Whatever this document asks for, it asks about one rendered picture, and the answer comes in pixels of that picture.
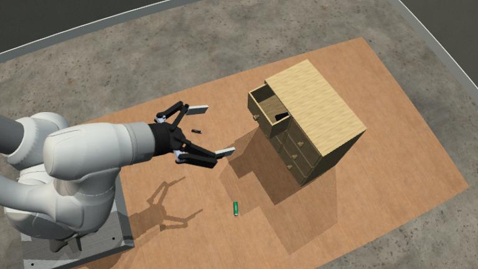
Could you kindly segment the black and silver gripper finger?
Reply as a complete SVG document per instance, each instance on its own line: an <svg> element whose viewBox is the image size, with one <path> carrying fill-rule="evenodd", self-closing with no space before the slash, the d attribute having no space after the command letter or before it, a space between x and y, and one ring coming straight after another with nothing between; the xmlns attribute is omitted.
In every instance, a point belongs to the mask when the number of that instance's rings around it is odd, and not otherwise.
<svg viewBox="0 0 478 269"><path fill-rule="evenodd" d="M207 111L208 105L201 105L201 106L189 106L188 104L183 105L182 101L177 102L175 105L168 108L166 111L157 113L154 122L162 123L165 122L170 116L172 116L177 111L180 111L177 118L171 124L169 131L173 132L176 126L179 124L182 117L185 115L197 115L203 114Z"/></svg>
<svg viewBox="0 0 478 269"><path fill-rule="evenodd" d="M200 166L204 168L213 169L214 166L218 163L217 159L222 159L225 156L230 156L235 148L227 148L214 153L204 149L200 146L197 146L191 141L183 138L182 136L175 134L174 139L181 143L186 144L185 147L181 147L180 151L173 150L176 156L176 164L191 164L194 166Z"/></svg>

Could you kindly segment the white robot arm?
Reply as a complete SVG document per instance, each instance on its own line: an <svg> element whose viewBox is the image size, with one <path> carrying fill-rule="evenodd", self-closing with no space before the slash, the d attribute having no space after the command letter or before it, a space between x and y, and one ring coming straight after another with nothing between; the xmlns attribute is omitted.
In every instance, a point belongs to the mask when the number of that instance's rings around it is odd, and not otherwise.
<svg viewBox="0 0 478 269"><path fill-rule="evenodd" d="M0 175L0 205L16 230L51 239L51 252L69 245L77 253L80 238L107 221L121 168L150 161L154 150L143 121L70 127L52 112L0 115L0 153L20 171L18 182Z"/></svg>

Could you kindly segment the brown wooden drawer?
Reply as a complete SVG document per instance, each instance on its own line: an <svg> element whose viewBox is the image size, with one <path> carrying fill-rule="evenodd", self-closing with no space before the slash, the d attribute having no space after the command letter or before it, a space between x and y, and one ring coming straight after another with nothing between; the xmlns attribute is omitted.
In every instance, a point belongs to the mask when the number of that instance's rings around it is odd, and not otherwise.
<svg viewBox="0 0 478 269"><path fill-rule="evenodd" d="M291 126L289 128L288 133L292 137L294 142L297 144L297 147L302 151L307 160L310 162L311 166L315 166L321 155L311 143L309 138L305 135L303 130L296 123L294 118L291 122Z"/></svg>
<svg viewBox="0 0 478 269"><path fill-rule="evenodd" d="M283 143L283 140L284 140L284 137L285 137L285 134L286 134L286 131L280 133L277 135L277 137L279 138L279 140Z"/></svg>
<svg viewBox="0 0 478 269"><path fill-rule="evenodd" d="M291 115L276 121L288 111L267 83L248 92L248 109L269 139L287 130Z"/></svg>
<svg viewBox="0 0 478 269"><path fill-rule="evenodd" d="M284 142L284 147L287 149L288 153L291 155L293 161L299 166L300 170L305 176L307 176L312 170L312 166L309 164L307 159L304 157L302 152L296 146L291 137L287 134L286 140Z"/></svg>
<svg viewBox="0 0 478 269"><path fill-rule="evenodd" d="M301 172L301 170L298 168L296 163L292 160L291 156L289 153L286 151L286 149L283 147L282 152L280 154L281 159L284 161L284 163L287 165L288 171L291 171L299 185L302 184L303 180L305 180L305 176Z"/></svg>
<svg viewBox="0 0 478 269"><path fill-rule="evenodd" d="M265 134L265 132L264 132L264 134ZM266 139L268 139L266 134L265 134L265 137L266 137ZM275 148L275 150L279 154L282 144L281 144L280 140L277 138L277 136L269 139L269 141L271 142L271 144L273 145L273 147Z"/></svg>

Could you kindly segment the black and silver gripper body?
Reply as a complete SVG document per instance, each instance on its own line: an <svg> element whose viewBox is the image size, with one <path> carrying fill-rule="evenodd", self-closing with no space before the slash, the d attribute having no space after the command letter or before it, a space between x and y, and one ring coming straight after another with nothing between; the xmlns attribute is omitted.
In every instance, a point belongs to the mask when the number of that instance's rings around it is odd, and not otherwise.
<svg viewBox="0 0 478 269"><path fill-rule="evenodd" d="M169 131L171 124L167 122L151 123L148 125L150 126L155 138L155 150L153 157L167 153L174 153L173 150L178 151L184 145L183 143L174 139L175 134L186 139L181 128L178 126L176 126L173 132L171 132Z"/></svg>

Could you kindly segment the tall wooden chest of drawers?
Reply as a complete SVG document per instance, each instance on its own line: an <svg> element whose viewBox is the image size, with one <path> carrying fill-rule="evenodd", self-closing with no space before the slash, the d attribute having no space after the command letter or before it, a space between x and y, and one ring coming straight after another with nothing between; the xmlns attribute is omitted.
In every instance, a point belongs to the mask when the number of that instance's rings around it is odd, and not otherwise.
<svg viewBox="0 0 478 269"><path fill-rule="evenodd" d="M265 83L291 115L278 155L293 118L321 155L300 187L334 167L367 130L308 59L265 79Z"/></svg>

